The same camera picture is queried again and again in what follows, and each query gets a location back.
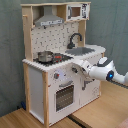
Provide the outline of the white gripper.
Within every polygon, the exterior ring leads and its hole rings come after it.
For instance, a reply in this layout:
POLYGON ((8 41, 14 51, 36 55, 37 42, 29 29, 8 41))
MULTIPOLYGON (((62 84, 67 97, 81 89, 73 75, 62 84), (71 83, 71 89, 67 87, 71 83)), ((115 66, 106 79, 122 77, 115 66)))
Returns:
POLYGON ((92 64, 90 64, 87 60, 74 60, 72 65, 72 71, 80 76, 90 78, 89 72, 92 68, 92 64))

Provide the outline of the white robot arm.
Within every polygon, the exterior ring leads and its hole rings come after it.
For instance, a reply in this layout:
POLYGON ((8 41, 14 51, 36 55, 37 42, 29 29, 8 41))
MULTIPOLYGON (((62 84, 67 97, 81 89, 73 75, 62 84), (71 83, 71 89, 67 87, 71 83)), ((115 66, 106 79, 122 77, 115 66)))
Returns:
POLYGON ((76 59, 74 64, 82 70, 84 75, 88 75, 92 79, 111 81, 115 84, 128 86, 128 72, 125 75, 120 75, 116 71, 114 62, 107 57, 100 58, 96 65, 80 59, 76 59))

